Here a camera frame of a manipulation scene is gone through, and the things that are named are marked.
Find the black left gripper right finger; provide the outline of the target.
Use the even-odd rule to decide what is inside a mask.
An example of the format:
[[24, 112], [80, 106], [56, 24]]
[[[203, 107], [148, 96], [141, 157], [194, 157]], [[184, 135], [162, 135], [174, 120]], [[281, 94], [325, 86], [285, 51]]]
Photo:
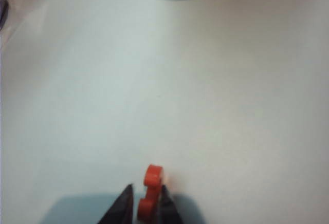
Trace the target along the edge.
[[183, 224], [183, 220], [165, 185], [161, 187], [161, 196], [158, 203], [158, 223]]

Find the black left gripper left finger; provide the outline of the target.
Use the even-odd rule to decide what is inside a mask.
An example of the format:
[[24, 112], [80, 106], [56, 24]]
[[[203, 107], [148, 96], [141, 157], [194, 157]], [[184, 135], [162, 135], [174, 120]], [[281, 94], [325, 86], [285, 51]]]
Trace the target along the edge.
[[133, 185], [128, 184], [98, 224], [132, 224], [134, 208]]

